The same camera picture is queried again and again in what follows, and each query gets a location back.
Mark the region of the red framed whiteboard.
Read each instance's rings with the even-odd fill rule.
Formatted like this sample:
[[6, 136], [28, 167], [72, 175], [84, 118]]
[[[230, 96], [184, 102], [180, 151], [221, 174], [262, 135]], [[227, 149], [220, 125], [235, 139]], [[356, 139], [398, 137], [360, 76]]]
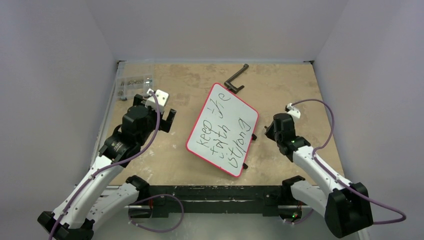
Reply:
[[259, 113], [222, 84], [214, 83], [186, 142], [188, 152], [233, 177], [247, 159]]

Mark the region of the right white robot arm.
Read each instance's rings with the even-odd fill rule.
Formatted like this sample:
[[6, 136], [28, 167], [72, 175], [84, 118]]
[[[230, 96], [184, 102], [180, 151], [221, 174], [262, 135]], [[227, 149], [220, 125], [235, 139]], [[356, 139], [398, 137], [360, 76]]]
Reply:
[[361, 182], [353, 183], [343, 177], [314, 153], [311, 144], [296, 135], [295, 121], [290, 114], [275, 114], [265, 135], [276, 142], [282, 155], [316, 183], [312, 186], [300, 176], [284, 180], [280, 191], [284, 202], [292, 204], [298, 200], [310, 206], [324, 218], [326, 226], [337, 238], [373, 225], [370, 202], [355, 194], [358, 192], [368, 197], [368, 189]]

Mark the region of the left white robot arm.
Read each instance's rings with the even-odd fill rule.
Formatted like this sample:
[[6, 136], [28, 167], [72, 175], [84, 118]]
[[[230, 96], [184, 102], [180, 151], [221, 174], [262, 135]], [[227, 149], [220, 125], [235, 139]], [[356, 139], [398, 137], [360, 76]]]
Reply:
[[168, 100], [169, 94], [162, 90], [149, 89], [146, 97], [134, 96], [122, 123], [105, 140], [80, 183], [58, 207], [38, 217], [50, 240], [90, 240], [105, 221], [125, 206], [146, 202], [152, 206], [150, 185], [136, 175], [104, 199], [99, 198], [132, 160], [149, 149], [159, 131], [170, 131], [176, 110], [171, 109], [163, 119]]

